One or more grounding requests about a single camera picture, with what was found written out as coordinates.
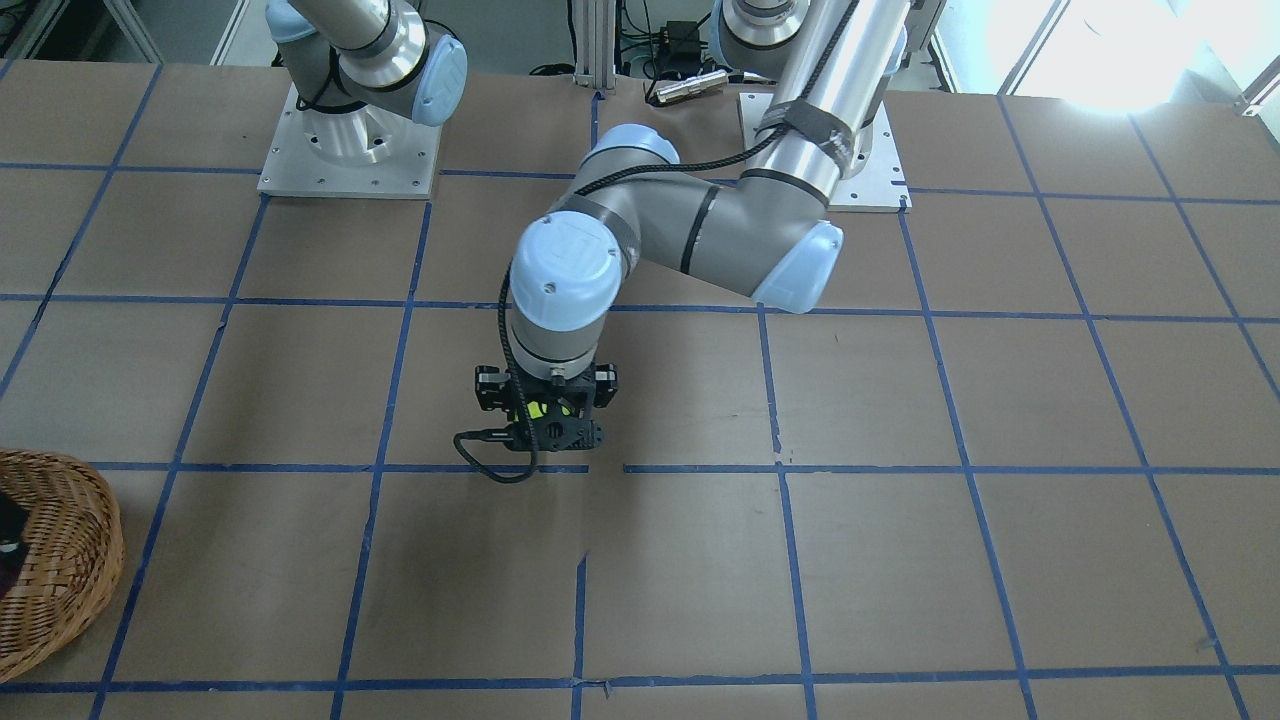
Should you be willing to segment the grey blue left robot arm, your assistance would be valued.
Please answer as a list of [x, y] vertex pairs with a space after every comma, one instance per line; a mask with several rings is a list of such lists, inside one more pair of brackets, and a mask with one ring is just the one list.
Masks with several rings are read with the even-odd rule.
[[827, 220], [861, 169], [870, 124], [908, 40], [908, 1], [718, 1], [712, 51], [774, 81], [742, 152], [681, 163], [640, 124], [607, 131], [570, 190], [521, 234], [499, 293], [503, 368], [475, 393], [507, 425], [466, 439], [515, 452], [595, 448], [593, 410], [617, 388], [596, 347], [643, 260], [788, 313], [808, 313], [844, 234]]

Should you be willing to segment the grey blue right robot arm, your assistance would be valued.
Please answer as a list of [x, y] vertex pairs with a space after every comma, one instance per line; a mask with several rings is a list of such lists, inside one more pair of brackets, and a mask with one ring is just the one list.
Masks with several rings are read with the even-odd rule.
[[270, 1], [265, 20], [301, 111], [376, 108], [439, 127], [463, 97], [463, 44], [410, 1]]

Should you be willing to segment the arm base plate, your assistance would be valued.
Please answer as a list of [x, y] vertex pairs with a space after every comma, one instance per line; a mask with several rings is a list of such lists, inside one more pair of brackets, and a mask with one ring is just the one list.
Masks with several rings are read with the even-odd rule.
[[913, 206], [902, 172], [887, 104], [882, 102], [869, 128], [863, 129], [854, 155], [851, 177], [844, 179], [827, 152], [794, 131], [755, 155], [749, 167], [796, 176], [827, 192], [831, 211], [899, 213]]
[[428, 200], [442, 131], [379, 108], [334, 115], [297, 108], [289, 87], [257, 183], [294, 199]]

